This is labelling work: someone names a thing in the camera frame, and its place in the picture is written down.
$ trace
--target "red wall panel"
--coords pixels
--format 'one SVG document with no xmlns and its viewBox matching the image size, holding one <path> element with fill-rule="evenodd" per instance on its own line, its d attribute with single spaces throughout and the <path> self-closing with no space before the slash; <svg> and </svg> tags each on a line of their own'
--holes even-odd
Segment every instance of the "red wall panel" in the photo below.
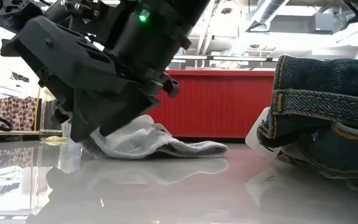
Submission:
<svg viewBox="0 0 358 224">
<path fill-rule="evenodd" d="M 270 105 L 274 72 L 169 70 L 180 83 L 174 99 L 148 114 L 176 137 L 244 138 Z"/>
</svg>

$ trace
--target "white towel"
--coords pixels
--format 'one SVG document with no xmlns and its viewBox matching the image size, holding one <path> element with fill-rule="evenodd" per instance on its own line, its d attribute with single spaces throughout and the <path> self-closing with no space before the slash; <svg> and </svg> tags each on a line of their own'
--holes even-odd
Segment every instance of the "white towel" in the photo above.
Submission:
<svg viewBox="0 0 358 224">
<path fill-rule="evenodd" d="M 95 157 L 116 159 L 143 159 L 155 152 L 185 158 L 221 157 L 227 152 L 227 146 L 217 142 L 181 142 L 148 115 L 139 116 L 106 137 L 95 131 L 82 143 L 84 149 Z"/>
</svg>

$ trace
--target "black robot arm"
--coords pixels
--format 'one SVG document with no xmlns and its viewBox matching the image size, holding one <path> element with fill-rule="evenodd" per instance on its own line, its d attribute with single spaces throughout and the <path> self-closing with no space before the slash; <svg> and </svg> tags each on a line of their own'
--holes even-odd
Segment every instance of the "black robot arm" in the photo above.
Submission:
<svg viewBox="0 0 358 224">
<path fill-rule="evenodd" d="M 1 55 L 20 56 L 58 100 L 54 118 L 71 119 L 71 138 L 98 129 L 106 136 L 174 97 L 178 83 L 164 70 L 209 0 L 59 0 L 44 13 L 30 0 L 0 0 L 0 26 L 16 33 Z M 96 48 L 92 42 L 104 46 Z"/>
</svg>

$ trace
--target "ceiling pipe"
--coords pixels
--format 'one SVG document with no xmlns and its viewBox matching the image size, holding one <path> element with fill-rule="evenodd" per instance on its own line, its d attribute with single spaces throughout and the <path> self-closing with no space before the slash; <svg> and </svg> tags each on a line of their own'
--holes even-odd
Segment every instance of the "ceiling pipe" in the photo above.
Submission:
<svg viewBox="0 0 358 224">
<path fill-rule="evenodd" d="M 204 45 L 204 47 L 203 47 L 203 51 L 201 52 L 202 55 L 206 55 L 206 52 L 208 51 L 209 44 L 211 43 L 213 37 L 214 37 L 214 35 L 208 34 L 208 36 L 207 36 L 207 38 L 206 38 L 205 45 Z M 204 67 L 205 67 L 205 60 L 203 60 L 203 61 L 201 62 L 200 69 L 203 69 Z"/>
<path fill-rule="evenodd" d="M 219 4 L 218 0 L 211 0 L 211 2 L 209 3 L 208 7 L 206 8 L 206 10 L 204 12 L 205 21 L 203 24 L 203 31 L 201 32 L 201 35 L 198 39 L 196 54 L 201 53 L 201 48 L 204 43 L 204 38 L 208 32 L 209 24 L 211 23 L 212 14 L 213 14 L 214 10 L 218 7 L 218 4 Z"/>
<path fill-rule="evenodd" d="M 264 31 L 269 31 L 270 22 L 277 15 L 278 10 L 284 7 L 288 1 L 289 0 L 260 0 L 250 20 L 247 21 L 244 26 L 239 26 L 241 29 L 240 37 L 234 41 L 226 55 L 241 56 L 247 48 L 247 44 L 242 42 L 242 40 L 244 40 L 242 37 L 256 27 Z"/>
<path fill-rule="evenodd" d="M 289 0 L 260 0 L 245 30 L 250 31 L 258 26 L 268 25 L 277 15 L 278 9 L 285 6 L 288 1 Z"/>
</svg>

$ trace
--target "folded denim jeans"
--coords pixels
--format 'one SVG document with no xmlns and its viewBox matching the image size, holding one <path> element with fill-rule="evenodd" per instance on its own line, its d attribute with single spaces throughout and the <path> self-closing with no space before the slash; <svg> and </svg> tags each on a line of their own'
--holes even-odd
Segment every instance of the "folded denim jeans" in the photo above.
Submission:
<svg viewBox="0 0 358 224">
<path fill-rule="evenodd" d="M 358 60 L 281 56 L 258 139 L 358 191 Z"/>
</svg>

